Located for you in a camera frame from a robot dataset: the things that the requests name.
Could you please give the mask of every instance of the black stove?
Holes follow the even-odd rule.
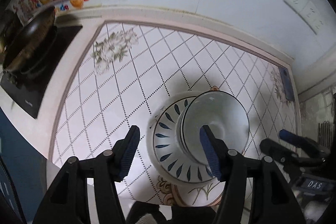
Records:
[[[41,102],[59,61],[66,49],[83,26],[61,27],[52,37],[47,53],[43,60],[34,65],[30,73],[18,73],[13,75],[5,73],[2,76],[0,86],[5,92],[29,115],[37,118]]]

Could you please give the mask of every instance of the electrical outlet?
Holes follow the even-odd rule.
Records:
[[[287,5],[289,5],[294,11],[300,13],[309,0],[284,0]]]
[[[315,34],[318,34],[324,25],[320,12],[311,1],[308,1],[305,8],[300,12],[300,16],[312,28]]]

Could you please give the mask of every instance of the small white bowl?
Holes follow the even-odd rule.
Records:
[[[184,110],[180,130],[177,130],[179,145],[196,162],[208,165],[199,136],[203,125],[208,125],[229,149],[243,152],[249,137],[249,119],[234,96],[211,90],[196,97]]]

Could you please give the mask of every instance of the bowl rim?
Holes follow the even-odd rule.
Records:
[[[245,107],[242,105],[242,103],[235,97],[235,96],[233,96],[232,94],[230,94],[230,93],[228,93],[228,92],[226,92],[226,91],[222,91],[222,90],[208,90],[208,91],[206,91],[206,92],[203,92],[202,94],[200,94],[199,96],[197,96],[194,100],[192,100],[192,102],[187,106],[187,108],[186,108],[186,110],[185,110],[185,112],[184,112],[184,115],[183,115],[183,117],[182,117],[182,121],[181,121],[181,129],[180,129],[180,131],[181,131],[181,137],[182,137],[182,143],[185,143],[185,149],[187,149],[188,151],[189,151],[189,153],[190,153],[190,155],[194,158],[194,156],[191,154],[191,152],[190,152],[190,150],[188,149],[188,147],[187,147],[187,144],[186,144],[186,141],[184,140],[184,134],[183,134],[183,128],[184,128],[184,120],[185,120],[185,116],[186,116],[186,114],[187,114],[187,112],[188,112],[188,110],[189,110],[189,108],[190,108],[190,106],[197,100],[197,98],[199,98],[200,96],[202,96],[202,95],[204,95],[204,94],[206,94],[206,93],[214,93],[214,92],[216,92],[216,93],[218,93],[218,92],[221,92],[221,93],[225,93],[225,94],[227,94],[227,95],[229,95],[229,96],[231,96],[231,97],[233,97],[240,105],[241,105],[241,107],[243,108],[243,110],[245,111],[245,114],[246,114],[246,118],[247,118],[247,123],[248,123],[248,136],[247,136],[247,140],[246,140],[246,143],[245,143],[245,145],[244,145],[244,148],[243,148],[243,150],[245,149],[245,147],[246,147],[246,145],[247,145],[247,143],[248,143],[248,141],[249,141],[249,135],[250,135],[250,120],[249,120],[249,117],[248,117],[248,114],[247,114],[247,112],[246,112],[246,109],[245,109]]]
[[[175,103],[178,100],[183,100],[184,98],[187,97],[195,97],[194,99],[196,99],[199,95],[202,95],[204,92],[202,91],[186,91],[186,92],[181,92],[178,93],[174,96],[172,96],[171,98],[169,98],[166,102],[165,105],[167,105],[168,107],[171,106],[173,103]],[[212,182],[214,182],[215,180],[218,180],[216,177],[213,177],[211,180],[206,181],[206,182],[199,182],[199,183],[190,183],[190,182],[184,182],[181,181],[175,177],[173,177],[171,174],[169,174],[158,162],[156,154],[155,154],[155,150],[154,150],[154,132],[155,132],[155,128],[158,125],[159,119],[160,117],[163,115],[164,111],[160,111],[160,108],[158,108],[155,112],[153,112],[152,116],[155,117],[157,115],[157,120],[155,121],[155,123],[153,124],[153,120],[150,120],[147,124],[147,136],[146,136],[146,146],[147,146],[147,152],[149,155],[149,159],[153,165],[153,167],[155,168],[155,170],[157,171],[157,173],[163,177],[165,180],[167,180],[169,183],[174,184],[174,185],[178,185],[181,187],[184,186],[191,186],[193,185],[196,188],[200,188],[203,186],[206,186]]]

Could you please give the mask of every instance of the countertop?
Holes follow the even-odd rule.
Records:
[[[277,131],[282,128],[300,134],[300,123],[295,112],[295,109],[298,109],[297,104],[286,105],[274,93],[275,87],[280,84],[275,64],[285,66],[289,70],[290,66],[252,46],[251,44],[260,42],[233,27],[206,18],[196,19],[194,15],[183,13],[175,17],[177,20],[172,23],[167,20],[169,13],[160,13],[159,15],[157,11],[152,11],[154,17],[161,19],[148,19],[148,11],[145,12],[147,18],[130,16],[127,11],[123,15],[120,12],[113,14],[105,11],[99,14],[84,11],[82,17],[76,17],[76,13],[70,14],[68,19],[75,20],[63,21],[63,24],[56,21],[58,26],[83,25],[83,28],[58,64],[45,92],[38,118],[30,117],[13,103],[2,89],[0,107],[22,136],[59,167],[69,156],[76,155],[82,160],[111,148],[126,134],[128,124],[138,124],[140,131],[144,133],[141,134],[142,142],[129,176],[117,184],[119,196],[151,203],[177,202],[187,206],[216,204],[221,197],[216,193],[221,193],[221,190],[211,190],[213,187],[221,187],[220,185],[209,184],[202,188],[205,196],[197,199],[201,188],[179,188],[170,185],[158,175],[147,153],[145,135],[148,121],[152,119],[155,122],[154,116],[159,114],[168,97],[188,90],[204,92],[211,86],[218,85],[220,90],[237,97],[245,107],[249,115],[251,133],[248,146],[243,152],[248,157],[258,158],[258,144],[263,138],[277,139]],[[147,22],[149,26],[139,26],[130,22],[112,23],[113,20]],[[163,28],[163,25],[173,25],[175,28]],[[101,42],[107,37],[108,30],[117,32],[129,29],[134,29],[139,42],[132,45],[129,52],[125,52],[124,58],[114,63],[113,70],[103,74],[97,73],[91,57],[94,41]],[[193,33],[199,35],[183,31],[184,29],[194,30]],[[218,37],[218,41],[209,39],[209,36]],[[111,81],[114,78],[113,74],[117,75],[115,81]],[[102,90],[106,87],[108,89],[103,94]],[[65,105],[72,108],[72,111],[68,109],[68,117]],[[105,115],[105,121],[100,121],[105,111],[111,115]],[[76,118],[76,112],[81,112],[79,120]],[[69,130],[69,125],[74,125],[76,129]],[[251,187],[247,187],[248,198],[251,190]]]
[[[83,25],[59,62],[44,94],[37,119],[29,116],[0,88],[0,107],[19,133],[48,159],[53,126],[64,91],[91,38],[104,19],[80,19],[59,26]]]

